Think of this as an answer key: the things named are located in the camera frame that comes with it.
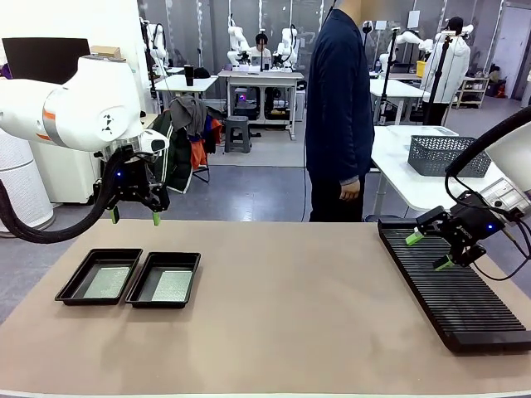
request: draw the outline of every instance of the gray basket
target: gray basket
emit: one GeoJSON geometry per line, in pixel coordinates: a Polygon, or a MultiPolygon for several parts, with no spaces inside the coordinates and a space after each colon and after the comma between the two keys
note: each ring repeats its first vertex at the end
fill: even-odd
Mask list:
{"type": "MultiPolygon", "coordinates": [[[[446,168],[475,138],[413,135],[407,161],[422,176],[444,177],[446,168]]],[[[469,162],[458,177],[483,178],[489,170],[490,158],[485,152],[469,162]]]]}

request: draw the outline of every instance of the cup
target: cup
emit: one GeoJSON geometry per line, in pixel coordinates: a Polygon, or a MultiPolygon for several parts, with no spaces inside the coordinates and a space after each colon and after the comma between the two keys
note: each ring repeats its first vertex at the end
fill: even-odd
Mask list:
{"type": "Polygon", "coordinates": [[[186,85],[188,87],[193,86],[193,66],[185,65],[184,66],[184,76],[186,77],[186,85]]]}

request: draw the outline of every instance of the black plastic tray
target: black plastic tray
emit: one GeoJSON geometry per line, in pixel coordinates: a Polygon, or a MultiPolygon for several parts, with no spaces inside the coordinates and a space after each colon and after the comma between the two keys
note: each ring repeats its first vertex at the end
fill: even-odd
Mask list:
{"type": "Polygon", "coordinates": [[[122,298],[141,255],[141,249],[91,250],[65,287],[57,294],[56,301],[62,301],[65,305],[116,305],[122,298]],[[107,286],[111,291],[98,293],[97,284],[106,282],[105,275],[100,274],[100,272],[117,268],[127,269],[127,275],[123,275],[124,269],[121,270],[120,275],[114,274],[116,281],[121,282],[120,287],[107,286]]]}
{"type": "Polygon", "coordinates": [[[125,302],[135,308],[184,308],[200,259],[199,253],[149,253],[125,302]]]}
{"type": "Polygon", "coordinates": [[[378,231],[446,347],[474,354],[531,350],[531,332],[471,267],[434,270],[434,261],[450,251],[444,239],[406,244],[415,226],[414,220],[380,221],[378,231]]]}

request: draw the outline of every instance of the doorway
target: doorway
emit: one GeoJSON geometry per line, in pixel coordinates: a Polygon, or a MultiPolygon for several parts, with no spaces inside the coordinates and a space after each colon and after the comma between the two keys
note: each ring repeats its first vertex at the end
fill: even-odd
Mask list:
{"type": "Polygon", "coordinates": [[[505,94],[508,98],[514,97],[514,88],[524,61],[530,32],[531,9],[509,3],[504,9],[492,60],[501,69],[500,77],[507,80],[505,94]]]}

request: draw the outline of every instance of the white wall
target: white wall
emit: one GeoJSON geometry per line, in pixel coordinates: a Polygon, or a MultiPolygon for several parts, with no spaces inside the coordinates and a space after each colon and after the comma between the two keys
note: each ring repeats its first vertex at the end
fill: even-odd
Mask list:
{"type": "Polygon", "coordinates": [[[136,0],[0,0],[0,10],[0,38],[74,37],[88,39],[90,46],[120,47],[142,109],[152,111],[136,0]]]}

